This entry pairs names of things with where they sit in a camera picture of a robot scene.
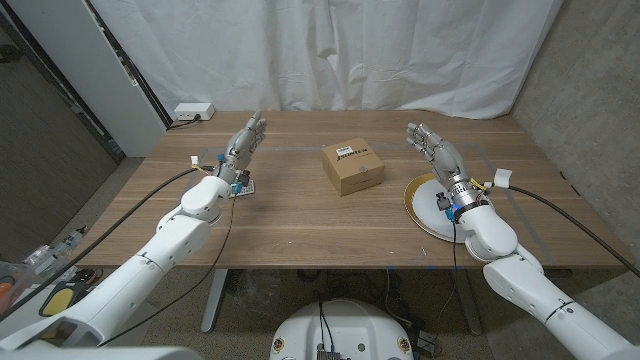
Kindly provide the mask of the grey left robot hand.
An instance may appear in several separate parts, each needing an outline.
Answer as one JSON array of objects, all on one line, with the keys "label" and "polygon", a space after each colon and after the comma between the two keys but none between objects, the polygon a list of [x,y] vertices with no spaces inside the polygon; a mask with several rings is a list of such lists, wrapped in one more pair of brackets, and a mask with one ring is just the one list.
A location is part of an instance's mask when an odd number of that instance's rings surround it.
[{"label": "grey left robot hand", "polygon": [[246,126],[229,139],[213,175],[228,184],[235,183],[249,166],[253,153],[266,137],[266,127],[267,120],[262,117],[261,111],[256,111]]}]

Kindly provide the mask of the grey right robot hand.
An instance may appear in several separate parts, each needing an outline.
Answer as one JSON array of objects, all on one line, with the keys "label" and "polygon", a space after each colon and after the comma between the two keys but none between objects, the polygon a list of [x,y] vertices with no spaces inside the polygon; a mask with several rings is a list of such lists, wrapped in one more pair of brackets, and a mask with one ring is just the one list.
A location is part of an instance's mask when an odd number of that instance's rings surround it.
[{"label": "grey right robot hand", "polygon": [[435,179],[444,187],[445,196],[456,216],[477,206],[490,205],[485,191],[473,183],[462,156],[451,142],[425,124],[409,123],[406,133],[407,142],[430,163]]}]

